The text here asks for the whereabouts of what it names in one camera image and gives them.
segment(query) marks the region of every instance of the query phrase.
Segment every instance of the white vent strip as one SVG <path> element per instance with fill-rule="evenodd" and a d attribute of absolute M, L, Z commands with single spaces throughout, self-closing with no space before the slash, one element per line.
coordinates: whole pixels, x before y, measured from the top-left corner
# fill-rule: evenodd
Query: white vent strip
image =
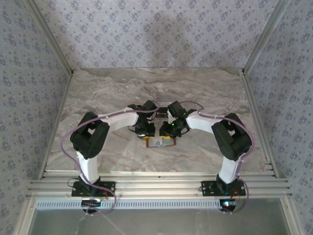
<path fill-rule="evenodd" d="M 109 209 L 113 201 L 102 201 L 99 209 Z M 116 203 L 116 210 L 136 210 L 136 209 L 216 209 L 220 208 L 218 199 L 155 199 L 155 200 L 120 200 Z M 73 201 L 61 200 L 40 200 L 37 203 L 39 210 L 51 209 L 81 209 L 81 200 Z"/>

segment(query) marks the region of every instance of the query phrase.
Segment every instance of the black mounting plate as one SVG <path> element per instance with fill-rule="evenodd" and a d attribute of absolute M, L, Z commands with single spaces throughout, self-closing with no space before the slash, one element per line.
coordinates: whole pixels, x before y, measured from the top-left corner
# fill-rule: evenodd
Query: black mounting plate
<path fill-rule="evenodd" d="M 115 192 L 115 182 L 114 181 L 100 181 L 98 186 L 111 189 Z M 110 192 L 108 193 L 108 197 L 113 197 Z M 72 189 L 72 197 L 90 197 L 90 192 L 80 183 L 74 182 Z M 106 192 L 104 190 L 98 190 L 93 197 L 106 197 Z"/>
<path fill-rule="evenodd" d="M 223 193 L 218 189 L 216 181 L 201 181 L 201 186 L 199 190 L 202 191 L 203 197 L 232 196 L 234 190 L 237 190 L 240 196 L 246 195 L 244 183 L 241 181 L 235 182 L 235 184 L 232 185 L 230 192 L 227 192 L 227 193 Z"/>

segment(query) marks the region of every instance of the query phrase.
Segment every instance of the robotic arm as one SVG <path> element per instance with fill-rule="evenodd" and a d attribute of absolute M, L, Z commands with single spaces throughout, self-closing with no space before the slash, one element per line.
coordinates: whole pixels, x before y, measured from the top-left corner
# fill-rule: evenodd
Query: robotic arm
<path fill-rule="evenodd" d="M 152 137 L 155 134 L 155 127 L 150 118 L 153 113 L 127 113 L 127 110 L 154 110 L 156 105 L 152 101 L 147 101 L 143 106 L 129 105 L 123 109 L 123 114 L 116 115 L 89 123 L 75 131 L 70 141 L 77 152 L 79 163 L 85 177 L 93 184 L 100 183 L 97 168 L 97 155 L 102 150 L 107 134 L 125 126 L 135 126 L 135 132 L 139 137 Z M 240 157 L 251 147 L 251 140 L 247 133 L 237 125 L 226 120 L 208 119 L 201 117 L 197 110 L 186 111 L 178 101 L 160 109 L 167 111 L 168 121 L 165 121 L 160 128 L 160 136 L 181 137 L 182 131 L 186 129 L 199 129 L 214 134 L 220 151 L 224 155 L 221 171 L 217 175 L 217 187 L 222 193 L 227 193 L 233 189 L 236 183 L 236 172 L 239 166 Z M 93 112 L 85 114 L 79 124 L 96 117 L 108 115 L 96 115 Z M 233 119 L 242 124 L 235 114 L 229 114 L 227 118 Z M 79 180 L 83 186 L 94 195 L 96 188 L 87 184 L 83 177 Z"/>

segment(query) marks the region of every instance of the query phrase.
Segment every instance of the marble surface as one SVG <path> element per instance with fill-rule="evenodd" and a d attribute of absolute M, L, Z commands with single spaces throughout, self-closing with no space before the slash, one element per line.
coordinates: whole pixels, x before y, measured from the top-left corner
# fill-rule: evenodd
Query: marble surface
<path fill-rule="evenodd" d="M 256 148 L 242 166 L 243 172 L 260 172 L 263 153 L 249 111 L 239 70 L 221 69 L 83 69 L 74 72 L 52 150 L 48 170 L 74 170 L 75 165 L 60 150 L 60 139 L 77 126 L 88 111 L 106 114 L 146 100 L 192 100 L 204 112 L 226 115 L 234 112 L 256 138 Z M 195 108 L 190 104 L 186 109 Z M 69 140 L 65 150 L 75 151 Z M 191 130 L 177 138 L 176 146 L 146 148 L 144 141 L 127 128 L 112 132 L 99 154 L 104 171 L 218 172 L 223 157 L 213 135 Z"/>

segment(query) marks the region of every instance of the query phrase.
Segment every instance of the floral wallpaper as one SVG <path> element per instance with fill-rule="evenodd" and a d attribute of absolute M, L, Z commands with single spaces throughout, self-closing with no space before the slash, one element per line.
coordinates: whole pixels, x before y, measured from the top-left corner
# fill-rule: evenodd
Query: floral wallpaper
<path fill-rule="evenodd" d="M 277 165 L 313 235 L 312 1 L 291 1 L 249 77 Z"/>
<path fill-rule="evenodd" d="M 76 69 L 242 68 L 276 1 L 35 2 Z"/>
<path fill-rule="evenodd" d="M 0 234 L 38 177 L 67 76 L 22 0 L 0 1 Z"/>

